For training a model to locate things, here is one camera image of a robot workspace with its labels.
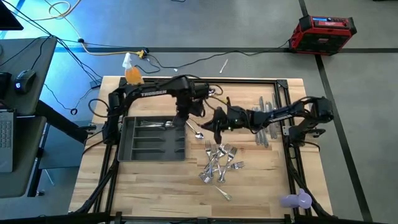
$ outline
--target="red power station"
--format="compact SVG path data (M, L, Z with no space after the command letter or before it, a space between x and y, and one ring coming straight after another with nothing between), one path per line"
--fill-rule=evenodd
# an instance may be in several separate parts
M292 52L333 55L356 34L350 18L304 16L289 40Z

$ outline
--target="wooden tabletop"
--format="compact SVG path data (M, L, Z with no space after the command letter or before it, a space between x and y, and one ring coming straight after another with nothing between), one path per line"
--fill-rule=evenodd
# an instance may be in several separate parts
M99 98L108 101L108 93L118 87L119 80L120 77L104 77ZM287 81L291 101L306 95L302 79L290 78ZM220 98L229 96L232 105L243 108L259 106L260 96L263 96L264 101L272 101L274 92L273 86L266 85L220 85L224 89ZM209 99L208 102L212 106L221 106L214 99ZM210 120L213 112L207 106L205 109L204 118L191 118L197 123ZM98 103L95 112L106 114L106 106ZM175 115L175 98L165 95L138 99L129 110L129 116L157 115ZM93 118L93 123L104 122L105 118ZM214 142L213 133L200 131L205 139ZM291 209L282 208L279 204L280 197L289 194L280 132L277 139L271 139L268 135L268 148L257 146L255 136L247 129L225 131L222 137L223 143L238 147L234 161L244 161L246 165L243 169L228 171L225 184L216 184L232 195L232 201L226 201L214 186L205 185L199 179L198 174L208 162L204 150L205 139L197 140L191 131L187 131L184 161L120 163L111 213L122 212L123 216L135 217L224 218L283 218L284 214L291 213ZM97 135L86 146L100 140L102 137ZM99 145L83 156L70 203L71 211L80 208L97 186L104 151L105 145ZM306 145L301 147L301 155L308 188L323 208L332 213L318 149ZM101 211L104 211L107 191L108 189L103 194Z

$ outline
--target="gray plastic tray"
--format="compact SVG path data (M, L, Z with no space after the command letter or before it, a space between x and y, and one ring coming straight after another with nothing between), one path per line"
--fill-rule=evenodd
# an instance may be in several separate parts
M173 116L125 117L118 161L183 161L185 127L147 128L141 121L166 122Z

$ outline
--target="computer mouse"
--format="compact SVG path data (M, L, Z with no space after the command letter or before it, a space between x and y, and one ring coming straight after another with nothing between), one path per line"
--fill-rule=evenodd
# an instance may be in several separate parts
M23 70L14 80L14 89L18 94L26 94L30 91L33 85L33 81L36 78L36 72L28 69Z

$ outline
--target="floor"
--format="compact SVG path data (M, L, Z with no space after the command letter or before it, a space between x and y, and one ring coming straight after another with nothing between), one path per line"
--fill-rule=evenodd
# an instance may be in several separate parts
M350 50L388 48L393 53L347 53L322 57L326 78L339 112L359 179L375 222L397 223L398 152L395 136L398 122L396 83L398 77L398 1L306 0L308 12L319 16L353 17L358 33L346 44ZM25 1L21 11L31 18L47 16L44 1ZM296 0L82 0L68 16L80 35L96 44L130 47L278 47L290 36L302 16ZM40 22L51 33L68 40L76 34L66 21ZM7 32L4 38L43 35L23 22L24 31ZM98 74L122 75L123 55L92 56L76 53ZM164 65L181 65L213 55L206 52L154 52ZM224 72L219 70L229 62ZM153 69L147 62L133 59L133 64ZM229 54L199 62L178 71L162 70L155 75L172 76L191 73L200 77L303 78L307 95L326 95L313 55L266 53L255 57ZM61 50L53 56L47 85L65 106L73 106L90 88L88 78L72 58ZM74 121L90 120L87 102L98 94L91 91L72 116L46 90L41 99ZM324 125L319 139L321 157L334 214L341 218L362 220L354 188L348 174L334 123ZM77 168L51 170L55 186L42 177L44 197L0 200L0 217L17 218L67 213Z

